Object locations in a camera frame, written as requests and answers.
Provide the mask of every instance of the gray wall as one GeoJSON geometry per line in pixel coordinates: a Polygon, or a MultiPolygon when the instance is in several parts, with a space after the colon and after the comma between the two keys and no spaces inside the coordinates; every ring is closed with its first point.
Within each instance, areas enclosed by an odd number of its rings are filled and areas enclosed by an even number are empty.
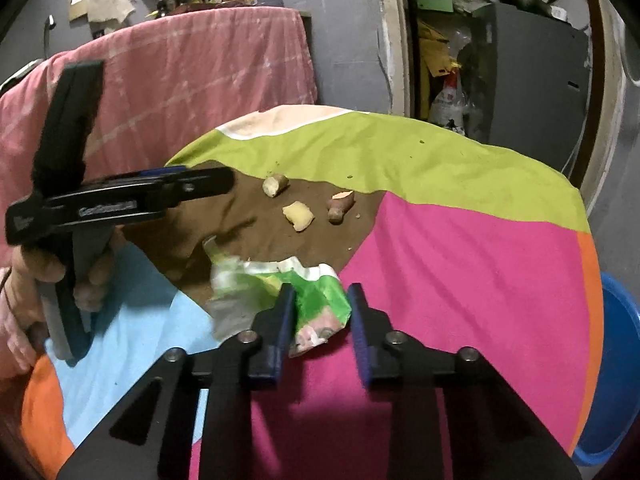
{"type": "Polygon", "coordinates": [[[602,191],[589,216],[600,270],[640,303],[640,89],[625,93],[618,143],[602,191]]]}
{"type": "MultiPolygon", "coordinates": [[[[312,14],[312,57],[322,104],[388,112],[389,96],[383,60],[380,0],[284,0],[312,14]]],[[[132,24],[145,21],[155,0],[137,0],[132,24]]],[[[0,82],[33,59],[42,57],[42,27],[48,14],[58,26],[51,32],[53,53],[91,41],[85,18],[69,23],[66,0],[29,0],[0,43],[0,82]]]]}

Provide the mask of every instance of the pink blanket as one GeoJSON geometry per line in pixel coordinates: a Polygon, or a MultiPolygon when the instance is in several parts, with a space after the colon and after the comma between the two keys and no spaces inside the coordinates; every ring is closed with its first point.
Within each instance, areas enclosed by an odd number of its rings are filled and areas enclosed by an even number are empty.
{"type": "MultiPolygon", "coordinates": [[[[220,124],[283,104],[313,104],[299,13],[275,7],[172,16],[57,54],[0,99],[0,229],[31,191],[31,163],[67,63],[104,59],[104,94],[85,151],[87,178],[158,166],[220,124]]],[[[0,237],[0,267],[9,249],[0,237]]]]}

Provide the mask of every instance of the person's hand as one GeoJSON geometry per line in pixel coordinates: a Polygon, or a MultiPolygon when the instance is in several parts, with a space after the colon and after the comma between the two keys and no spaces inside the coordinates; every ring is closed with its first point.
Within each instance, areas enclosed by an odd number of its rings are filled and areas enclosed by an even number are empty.
{"type": "MultiPolygon", "coordinates": [[[[89,270],[87,277],[76,283],[74,297],[78,308],[89,312],[100,310],[113,273],[114,252],[125,243],[122,231],[116,229],[106,250],[89,270]]],[[[36,280],[57,283],[64,275],[65,267],[53,254],[37,248],[14,249],[12,272],[4,287],[9,308],[22,330],[44,321],[36,280]]]]}

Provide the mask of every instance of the potato piece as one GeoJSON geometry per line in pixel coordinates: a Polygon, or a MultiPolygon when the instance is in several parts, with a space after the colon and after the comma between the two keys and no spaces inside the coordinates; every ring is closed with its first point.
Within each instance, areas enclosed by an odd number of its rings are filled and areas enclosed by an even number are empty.
{"type": "Polygon", "coordinates": [[[329,209],[329,222],[334,225],[341,224],[344,216],[347,214],[347,211],[353,207],[355,202],[355,193],[353,191],[345,191],[333,195],[326,203],[326,206],[329,209]]]}
{"type": "Polygon", "coordinates": [[[302,202],[294,202],[291,205],[282,208],[284,216],[293,224],[293,228],[297,232],[304,231],[314,219],[314,214],[302,202]]]}

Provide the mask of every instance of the pink fabric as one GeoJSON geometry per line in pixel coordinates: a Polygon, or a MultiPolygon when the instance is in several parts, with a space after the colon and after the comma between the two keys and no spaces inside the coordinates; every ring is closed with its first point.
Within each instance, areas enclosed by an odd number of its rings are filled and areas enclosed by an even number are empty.
{"type": "MultiPolygon", "coordinates": [[[[0,269],[0,283],[7,271],[0,269]]],[[[35,362],[36,352],[18,326],[4,290],[0,290],[0,380],[27,373],[35,362]]]]}
{"type": "MultiPolygon", "coordinates": [[[[0,99],[0,230],[31,191],[47,106],[66,63],[105,59],[104,94],[87,143],[87,178],[162,166],[220,124],[317,91],[296,10],[189,12],[125,28],[37,67],[0,99]]],[[[0,265],[8,262],[0,239],[0,265]]]]}
{"type": "MultiPolygon", "coordinates": [[[[567,448],[589,355],[581,272],[570,230],[387,193],[340,279],[426,345],[478,348],[567,448]]],[[[254,394],[252,417],[255,479],[386,478],[390,406],[362,389],[350,335],[287,361],[279,390],[254,394]]]]}

